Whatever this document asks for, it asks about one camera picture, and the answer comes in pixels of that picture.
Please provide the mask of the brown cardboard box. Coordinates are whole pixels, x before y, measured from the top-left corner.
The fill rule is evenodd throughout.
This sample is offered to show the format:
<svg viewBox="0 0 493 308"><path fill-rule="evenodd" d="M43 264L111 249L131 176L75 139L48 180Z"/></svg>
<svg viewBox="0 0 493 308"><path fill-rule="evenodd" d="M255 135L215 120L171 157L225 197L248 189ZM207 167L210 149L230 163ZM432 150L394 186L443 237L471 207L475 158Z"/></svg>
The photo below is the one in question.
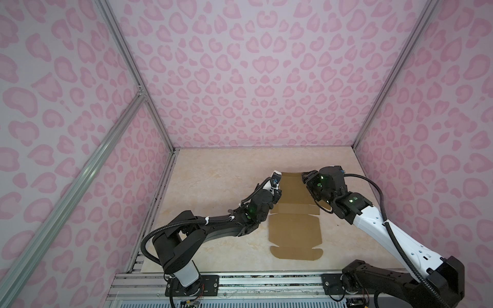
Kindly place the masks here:
<svg viewBox="0 0 493 308"><path fill-rule="evenodd" d="M278 259L316 261L323 256L320 209L301 173L283 173L282 196L268 216L271 254Z"/></svg>

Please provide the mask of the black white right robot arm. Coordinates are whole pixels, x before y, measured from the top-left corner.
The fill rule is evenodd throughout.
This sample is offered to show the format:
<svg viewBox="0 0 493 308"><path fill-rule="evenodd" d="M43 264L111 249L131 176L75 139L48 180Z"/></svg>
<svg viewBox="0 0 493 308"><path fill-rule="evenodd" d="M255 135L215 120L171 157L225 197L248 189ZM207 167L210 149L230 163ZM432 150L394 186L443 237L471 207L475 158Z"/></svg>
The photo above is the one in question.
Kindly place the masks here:
<svg viewBox="0 0 493 308"><path fill-rule="evenodd" d="M465 267L455 257L445 258L415 240L387 217L384 201L375 207L358 192L349 191L350 173L328 166L302 174L315 204L376 240L405 268L405 272L355 260L342 270L349 287L387 294L412 307L456 307L466 295Z"/></svg>

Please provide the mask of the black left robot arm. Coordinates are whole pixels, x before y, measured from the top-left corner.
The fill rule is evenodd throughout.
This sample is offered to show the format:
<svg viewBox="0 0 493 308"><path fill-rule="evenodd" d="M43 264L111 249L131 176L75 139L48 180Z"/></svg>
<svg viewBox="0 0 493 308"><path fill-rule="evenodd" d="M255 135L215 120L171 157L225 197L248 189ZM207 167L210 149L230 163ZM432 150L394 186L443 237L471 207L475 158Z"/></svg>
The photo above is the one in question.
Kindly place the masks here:
<svg viewBox="0 0 493 308"><path fill-rule="evenodd" d="M184 211L168 225L147 235L141 241L141 251L160 264L166 275L189 287L200 279L193 257L204 243L254 232L280 198L280 189L259 189L246 203L224 216L201 217Z"/></svg>

